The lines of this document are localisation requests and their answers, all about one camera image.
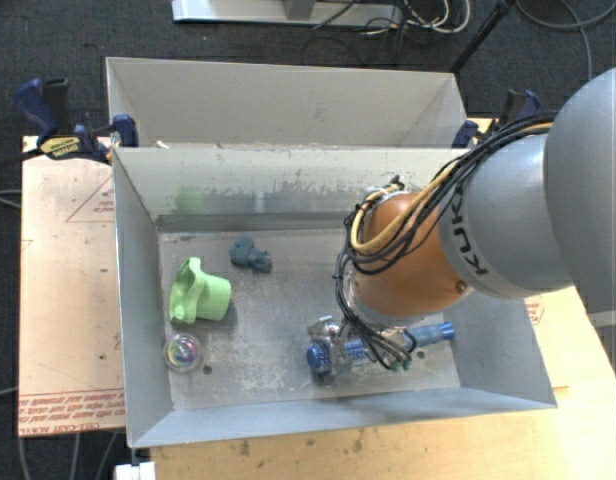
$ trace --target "black cable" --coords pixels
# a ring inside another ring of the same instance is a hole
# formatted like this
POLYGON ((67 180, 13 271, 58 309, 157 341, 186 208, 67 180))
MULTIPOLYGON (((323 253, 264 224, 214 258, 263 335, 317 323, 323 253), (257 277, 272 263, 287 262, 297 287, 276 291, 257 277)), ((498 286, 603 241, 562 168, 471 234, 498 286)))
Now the black cable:
POLYGON ((470 60, 470 57, 477 51, 477 48, 481 46, 481 43, 485 41, 490 32, 497 26, 501 19, 508 14, 510 8, 515 4, 517 0, 499 0, 495 5, 486 21, 484 21, 475 34, 475 37, 470 41, 465 50, 461 53, 459 58, 450 67, 451 73, 459 73, 464 67, 466 62, 470 60))
POLYGON ((31 151, 26 151, 25 153, 20 153, 17 156, 6 158, 5 160, 0 161, 0 169, 12 164, 18 164, 24 162, 26 160, 30 160, 31 158, 36 158, 38 156, 43 155, 44 153, 39 151, 38 149, 33 149, 31 151))
POLYGON ((586 65, 587 65, 587 70, 588 70, 588 80, 592 80, 592 53, 590 49, 590 42, 588 41, 588 34, 586 33, 586 28, 592 27, 593 25, 600 23, 606 17, 610 16, 610 14, 612 14, 612 12, 616 9, 616 0, 606 11, 599 14, 598 16, 595 16, 594 18, 590 18, 585 21, 581 21, 579 19, 575 10, 566 0, 557 0, 557 1, 560 2, 568 10, 572 18, 575 20, 575 23, 568 25, 568 24, 562 24, 562 23, 551 23, 548 21, 543 21, 543 20, 540 20, 539 18, 534 17, 526 9, 524 9, 524 7, 521 5, 521 2, 517 2, 516 5, 517 5, 517 9, 519 10, 519 12, 521 12, 521 14, 523 14, 527 19, 529 19, 530 21, 532 21, 533 23, 537 25, 549 28, 551 30, 555 30, 557 32, 571 32, 571 31, 578 30, 579 33, 581 34, 581 39, 583 40, 584 48, 586 50, 586 65))
POLYGON ((321 27, 325 27, 326 25, 329 25, 330 23, 335 21, 337 18, 340 18, 341 16, 343 16, 353 5, 355 5, 359 1, 360 0, 351 0, 346 5, 344 5, 339 11, 337 11, 335 14, 333 14, 330 18, 322 21, 318 25, 315 25, 313 27, 313 30, 317 30, 317 29, 320 29, 321 27))

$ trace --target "blue clamp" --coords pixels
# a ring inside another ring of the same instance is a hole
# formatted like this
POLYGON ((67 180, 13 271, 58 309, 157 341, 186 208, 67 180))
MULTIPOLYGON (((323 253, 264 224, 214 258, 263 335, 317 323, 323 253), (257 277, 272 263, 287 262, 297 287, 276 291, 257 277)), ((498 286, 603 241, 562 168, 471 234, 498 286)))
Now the blue clamp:
POLYGON ((479 125, 474 121, 466 121, 455 135, 452 141, 453 148, 467 148, 470 141, 477 135, 479 125))
POLYGON ((241 234, 228 252, 230 261, 236 265, 251 266, 266 273, 272 269, 272 260, 268 252, 255 249, 255 242, 248 233, 241 234))
MULTIPOLYGON (((37 138, 37 149, 53 160, 83 158, 110 164, 110 149, 101 144, 95 133, 84 125, 75 126, 72 135, 57 135, 59 123, 46 105, 42 94, 41 80, 35 78, 25 82, 15 93, 15 105, 23 116, 41 128, 37 138)), ((118 145, 137 147, 139 137, 132 118, 120 114, 113 118, 112 124, 97 132, 117 132, 118 145)))

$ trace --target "dark gray floor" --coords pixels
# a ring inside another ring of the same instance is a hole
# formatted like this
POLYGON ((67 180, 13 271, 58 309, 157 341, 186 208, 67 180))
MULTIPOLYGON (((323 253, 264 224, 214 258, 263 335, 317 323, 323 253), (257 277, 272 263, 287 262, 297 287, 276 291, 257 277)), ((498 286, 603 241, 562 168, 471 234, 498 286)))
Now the dark gray floor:
MULTIPOLYGON (((581 19, 586 19, 604 11, 613 0, 567 1, 581 19)), ((12 103, 16 88, 30 78, 68 77, 72 117, 81 121, 88 111, 97 125, 107 119, 102 70, 106 56, 447 71, 497 0, 472 0, 473 20, 463 33, 443 38, 417 34, 418 41, 429 44, 404 42, 396 56, 392 40, 382 44, 336 29, 175 25, 170 2, 0 0, 0 159, 18 152, 22 134, 36 131, 12 103)), ((544 19, 570 19, 553 0, 523 2, 544 19)), ((593 74, 616 66, 616 13, 589 29, 588 36, 593 74)), ((504 18, 459 77, 466 109, 473 116, 495 115, 508 88, 530 89, 546 108, 559 108, 585 79, 584 47, 578 32, 547 31, 515 10, 504 18)), ((390 97, 377 94, 377 98, 390 97)), ((20 186, 18 166, 0 171, 0 190, 20 186)), ((0 205, 0 389, 17 383, 19 226, 18 212, 0 205)), ((614 331, 607 331, 604 341, 609 351, 616 351, 615 336, 614 331)), ((14 396, 0 398, 0 479, 22 478, 14 408, 14 396)), ((84 436, 77 478, 94 477, 109 439, 106 433, 84 436)), ((117 440, 111 463, 128 460, 122 441, 117 440)), ((67 478, 72 443, 72 437, 27 443, 33 478, 67 478)))

